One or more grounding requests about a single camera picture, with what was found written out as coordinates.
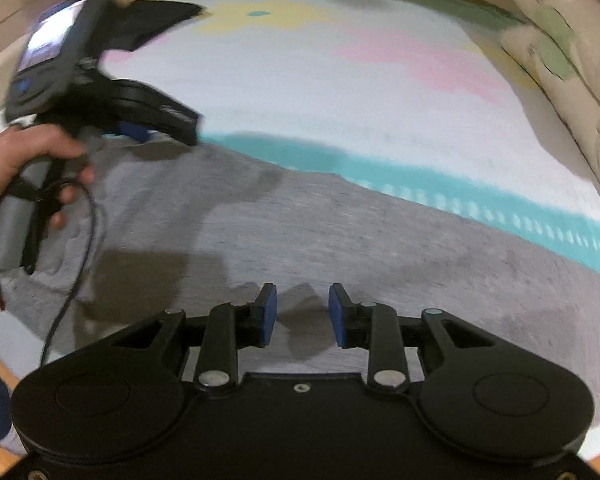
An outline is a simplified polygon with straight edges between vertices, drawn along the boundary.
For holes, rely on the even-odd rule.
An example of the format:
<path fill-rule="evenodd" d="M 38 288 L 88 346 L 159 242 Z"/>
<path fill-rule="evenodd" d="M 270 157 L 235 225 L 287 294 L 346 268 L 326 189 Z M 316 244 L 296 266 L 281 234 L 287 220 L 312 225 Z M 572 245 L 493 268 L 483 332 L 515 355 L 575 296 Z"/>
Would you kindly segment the person's left hand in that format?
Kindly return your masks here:
<path fill-rule="evenodd" d="M 12 179 L 30 162 L 41 157 L 71 160 L 86 154 L 85 146 L 58 126 L 8 127 L 0 133 L 0 200 Z"/>

